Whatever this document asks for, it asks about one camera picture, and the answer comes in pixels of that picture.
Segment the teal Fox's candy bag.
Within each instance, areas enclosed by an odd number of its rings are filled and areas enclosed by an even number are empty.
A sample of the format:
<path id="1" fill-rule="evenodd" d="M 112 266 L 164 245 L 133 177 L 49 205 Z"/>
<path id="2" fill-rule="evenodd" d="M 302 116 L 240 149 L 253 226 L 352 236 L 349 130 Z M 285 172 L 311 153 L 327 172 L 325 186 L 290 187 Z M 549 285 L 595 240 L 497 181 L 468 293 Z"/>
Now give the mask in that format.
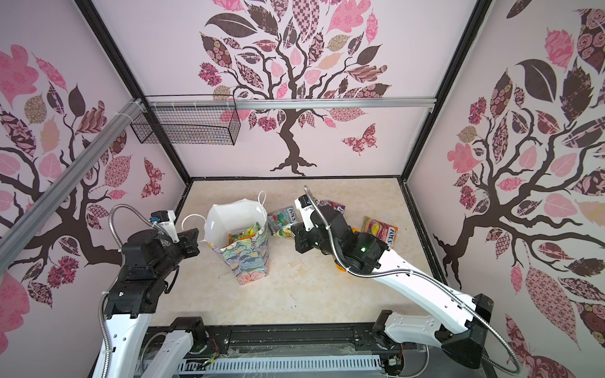
<path id="1" fill-rule="evenodd" d="M 268 213 L 267 221 L 269 224 L 269 230 L 272 234 L 276 234 L 278 231 L 287 225 L 295 224 L 298 222 L 296 211 L 293 206 L 288 206 L 282 209 L 275 210 Z"/>

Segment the floral white paper bag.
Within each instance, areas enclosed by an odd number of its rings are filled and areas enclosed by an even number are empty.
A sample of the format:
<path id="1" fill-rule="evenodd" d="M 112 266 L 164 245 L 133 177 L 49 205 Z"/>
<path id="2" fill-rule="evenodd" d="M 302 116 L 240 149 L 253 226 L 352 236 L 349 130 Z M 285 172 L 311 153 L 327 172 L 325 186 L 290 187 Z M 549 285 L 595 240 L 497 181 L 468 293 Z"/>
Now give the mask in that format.
<path id="1" fill-rule="evenodd" d="M 231 269 L 240 285 L 269 275 L 269 225 L 264 207 L 266 192 L 256 200 L 247 198 L 234 203 L 213 205 L 206 216 L 189 214 L 203 220 L 202 243 L 214 251 Z"/>

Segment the yellow green Fox's candy bag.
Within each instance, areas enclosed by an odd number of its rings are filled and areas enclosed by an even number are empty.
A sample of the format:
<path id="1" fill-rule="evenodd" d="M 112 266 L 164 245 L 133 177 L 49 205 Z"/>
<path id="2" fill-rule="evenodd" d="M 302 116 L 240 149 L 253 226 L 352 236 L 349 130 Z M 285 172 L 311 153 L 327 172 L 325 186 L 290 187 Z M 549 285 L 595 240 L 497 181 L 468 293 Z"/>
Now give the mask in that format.
<path id="1" fill-rule="evenodd" d="M 243 239 L 253 238 L 254 236 L 256 236 L 258 234 L 258 232 L 260 230 L 261 230 L 260 224 L 258 222 L 256 222 L 253 226 L 245 229 L 242 232 L 239 232 L 236 234 L 229 234 L 228 235 L 229 243 L 235 243 L 236 241 L 240 241 Z"/>

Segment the orange Fox's candy bag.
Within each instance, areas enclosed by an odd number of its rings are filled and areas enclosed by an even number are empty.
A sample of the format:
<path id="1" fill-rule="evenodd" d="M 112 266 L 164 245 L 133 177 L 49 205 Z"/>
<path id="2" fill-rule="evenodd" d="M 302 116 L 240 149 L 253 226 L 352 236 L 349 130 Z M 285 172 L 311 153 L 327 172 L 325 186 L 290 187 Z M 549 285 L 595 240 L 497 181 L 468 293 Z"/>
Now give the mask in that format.
<path id="1" fill-rule="evenodd" d="M 394 225 L 389 225 L 371 217 L 365 217 L 362 231 L 370 233 L 385 242 L 389 247 L 393 247 L 399 230 Z"/>

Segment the green snack packet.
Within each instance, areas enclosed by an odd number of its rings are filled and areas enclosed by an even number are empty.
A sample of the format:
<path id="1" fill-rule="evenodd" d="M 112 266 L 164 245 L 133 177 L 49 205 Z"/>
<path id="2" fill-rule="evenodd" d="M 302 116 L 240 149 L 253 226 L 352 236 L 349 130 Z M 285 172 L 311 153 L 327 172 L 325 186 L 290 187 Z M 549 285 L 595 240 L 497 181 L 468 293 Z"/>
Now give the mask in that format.
<path id="1" fill-rule="evenodd" d="M 291 230 L 292 225 L 286 225 L 276 231 L 274 236 L 285 239 L 293 239 L 295 237 L 294 232 Z"/>

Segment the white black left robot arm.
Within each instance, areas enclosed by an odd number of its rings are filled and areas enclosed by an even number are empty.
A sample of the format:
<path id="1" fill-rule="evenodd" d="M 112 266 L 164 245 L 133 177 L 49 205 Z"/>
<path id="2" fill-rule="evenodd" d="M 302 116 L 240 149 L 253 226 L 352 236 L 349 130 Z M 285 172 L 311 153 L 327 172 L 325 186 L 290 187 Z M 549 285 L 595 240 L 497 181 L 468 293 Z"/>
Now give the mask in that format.
<path id="1" fill-rule="evenodd" d="M 154 229 L 129 237 L 121 248 L 125 263 L 117 282 L 101 305 L 104 329 L 95 377 L 133 377 L 143 356 L 143 340 L 163 294 L 172 290 L 170 274 L 177 274 L 184 259 L 199 255 L 199 231 L 180 232 L 176 239 Z M 172 377 L 194 347 L 209 340 L 200 317 L 176 318 L 144 377 Z"/>

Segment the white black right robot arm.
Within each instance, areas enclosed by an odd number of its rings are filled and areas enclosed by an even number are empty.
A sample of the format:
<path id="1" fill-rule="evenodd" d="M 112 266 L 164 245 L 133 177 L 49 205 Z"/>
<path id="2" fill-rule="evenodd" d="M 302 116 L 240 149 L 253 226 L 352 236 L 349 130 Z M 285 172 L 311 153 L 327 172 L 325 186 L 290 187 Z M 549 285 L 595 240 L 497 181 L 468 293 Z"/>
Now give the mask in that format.
<path id="1" fill-rule="evenodd" d="M 327 206 L 321 210 L 317 214 L 307 207 L 303 220 L 291 226 L 299 253 L 317 249 L 330 255 L 346 272 L 392 288 L 427 313 L 406 316 L 385 310 L 377 320 L 379 333 L 393 343 L 439 347 L 454 362 L 469 369 L 480 368 L 494 307 L 490 297 L 467 295 L 443 285 L 400 257 L 386 242 L 354 231 L 340 212 Z"/>

